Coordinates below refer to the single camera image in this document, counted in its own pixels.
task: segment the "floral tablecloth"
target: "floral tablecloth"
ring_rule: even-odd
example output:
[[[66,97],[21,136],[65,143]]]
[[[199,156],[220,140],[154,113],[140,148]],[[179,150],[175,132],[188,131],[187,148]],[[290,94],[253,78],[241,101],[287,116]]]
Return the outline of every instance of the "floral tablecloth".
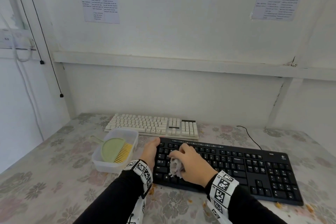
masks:
[[[109,115],[82,113],[0,175],[0,223],[71,224],[117,177],[95,170],[91,155]],[[258,148],[244,128],[198,124],[200,142]],[[336,224],[336,158],[303,132],[248,129],[265,150],[288,153],[305,205],[261,201],[288,223]],[[139,136],[133,158],[151,140]],[[204,194],[154,185],[144,224],[217,223]]]

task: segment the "keyboard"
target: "keyboard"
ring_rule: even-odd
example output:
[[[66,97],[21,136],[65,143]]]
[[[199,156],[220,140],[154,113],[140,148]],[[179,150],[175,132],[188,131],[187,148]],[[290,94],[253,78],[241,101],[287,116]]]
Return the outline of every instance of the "keyboard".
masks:
[[[105,127],[105,132],[122,127],[136,130],[139,135],[145,136],[164,136],[192,140],[198,140],[199,138],[195,120],[134,114],[115,114]]]
[[[153,182],[176,189],[204,192],[200,185],[170,177],[168,154],[187,143],[217,171],[224,171],[258,200],[303,205],[302,197],[288,159],[283,152],[265,151],[193,141],[161,138],[157,147]]]

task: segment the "clear plastic box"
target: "clear plastic box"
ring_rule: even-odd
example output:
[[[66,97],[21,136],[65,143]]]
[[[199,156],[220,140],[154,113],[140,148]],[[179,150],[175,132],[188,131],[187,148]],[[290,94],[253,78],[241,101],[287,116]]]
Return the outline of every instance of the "clear plastic box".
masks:
[[[104,137],[104,141],[110,138],[123,138],[126,143],[132,144],[132,150],[129,153],[127,159],[122,163],[109,163],[104,162],[100,153],[100,149],[102,144],[100,144],[92,154],[92,161],[96,166],[96,169],[99,172],[107,172],[107,173],[115,173],[118,174],[120,171],[132,160],[133,153],[138,145],[138,137],[139,133],[134,130],[126,129],[126,128],[115,128],[110,131],[106,137]]]

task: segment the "power cord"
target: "power cord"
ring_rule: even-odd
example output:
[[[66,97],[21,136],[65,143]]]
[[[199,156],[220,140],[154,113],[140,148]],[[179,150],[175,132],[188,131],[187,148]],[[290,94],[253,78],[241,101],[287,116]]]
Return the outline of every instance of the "power cord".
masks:
[[[5,23],[7,29],[10,31],[10,33],[11,33],[11,35],[12,35],[12,51],[13,51],[13,56],[14,56],[15,65],[16,65],[16,67],[17,67],[19,73],[20,73],[20,76],[21,76],[22,81],[23,81],[24,89],[25,89],[25,91],[26,91],[26,94],[27,94],[27,96],[28,96],[29,102],[30,102],[30,104],[31,104],[31,108],[33,109],[34,117],[35,117],[35,122],[36,122],[37,128],[38,128],[38,130],[39,130],[40,136],[41,136],[41,138],[42,138],[42,141],[44,141],[44,138],[43,138],[43,135],[42,135],[42,132],[41,132],[41,128],[40,128],[39,122],[38,122],[38,120],[37,120],[37,115],[36,115],[36,111],[35,111],[34,104],[33,104],[33,102],[32,102],[32,99],[31,99],[30,95],[29,95],[29,91],[28,91],[28,88],[27,88],[27,84],[26,84],[25,78],[24,78],[24,76],[23,76],[23,74],[22,74],[22,71],[21,71],[21,69],[20,69],[20,66],[19,66],[19,64],[18,64],[18,60],[19,60],[20,62],[22,62],[22,63],[31,60],[32,55],[33,55],[32,48],[31,48],[31,47],[29,48],[30,54],[29,54],[29,57],[28,57],[27,59],[20,59],[19,56],[18,56],[18,52],[16,51],[16,47],[15,47],[15,39],[14,39],[13,31],[11,30],[9,24],[7,23],[7,21],[6,21],[5,18],[3,17],[1,11],[0,11],[0,16],[1,16],[2,20],[3,20],[3,22]]]
[[[254,141],[254,140],[252,139],[252,137],[250,136],[249,132],[247,132],[247,128],[246,128],[246,127],[243,127],[243,126],[236,126],[236,127],[242,127],[242,128],[245,128],[245,130],[246,130],[246,133],[248,134],[248,136],[251,138],[251,140],[252,140],[252,141]],[[260,147],[260,145],[259,145],[259,144],[257,144],[255,141],[254,141],[254,143],[255,143],[256,145],[258,145],[258,146],[259,146],[260,150],[262,150],[262,148]]]

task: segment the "paper sheet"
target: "paper sheet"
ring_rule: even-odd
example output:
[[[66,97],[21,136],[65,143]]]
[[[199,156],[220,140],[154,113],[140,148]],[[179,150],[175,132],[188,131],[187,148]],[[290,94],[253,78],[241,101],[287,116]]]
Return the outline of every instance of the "paper sheet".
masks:
[[[87,22],[119,24],[118,0],[82,0]]]
[[[292,21],[300,0],[257,0],[252,19]]]

